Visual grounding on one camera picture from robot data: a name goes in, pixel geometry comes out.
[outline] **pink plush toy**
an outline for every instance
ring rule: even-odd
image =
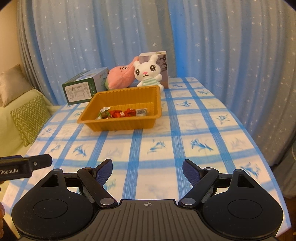
[[[139,61],[139,57],[134,57],[133,61],[127,66],[116,66],[107,75],[105,86],[107,90],[127,88],[135,80],[135,67],[133,63]]]

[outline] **blue and white tablecloth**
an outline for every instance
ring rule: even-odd
[[[44,126],[27,155],[49,153],[53,165],[30,179],[11,181],[3,199],[8,213],[51,169],[76,172],[107,158],[113,173],[104,188],[118,201],[178,201],[191,189],[182,172],[183,160],[190,159],[220,173],[244,169],[283,208],[278,234],[290,228],[283,196],[260,150],[234,114],[195,78],[170,79],[162,93],[162,117],[152,129],[93,132],[76,123],[86,105],[65,105]]]

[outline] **plastic tray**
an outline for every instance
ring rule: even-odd
[[[127,108],[148,109],[147,116],[133,116],[96,120],[100,109],[110,110]],[[77,123],[84,123],[93,131],[118,131],[148,129],[154,126],[156,118],[161,117],[160,89],[158,85],[117,89],[98,92],[80,115]]]

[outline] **plush toy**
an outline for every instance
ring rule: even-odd
[[[139,57],[134,57],[133,61],[127,66],[116,66],[110,70],[107,75],[105,86],[107,90],[127,88],[135,80],[133,63],[138,61]]]
[[[140,83],[137,85],[148,86],[148,85],[158,85],[160,87],[160,92],[163,91],[163,85],[159,83],[162,76],[160,74],[160,67],[156,64],[158,56],[156,54],[152,55],[148,62],[140,64],[139,61],[133,63],[135,67],[135,77]]]

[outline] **beige wall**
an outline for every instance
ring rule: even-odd
[[[0,73],[21,64],[17,41],[17,0],[0,11]]]

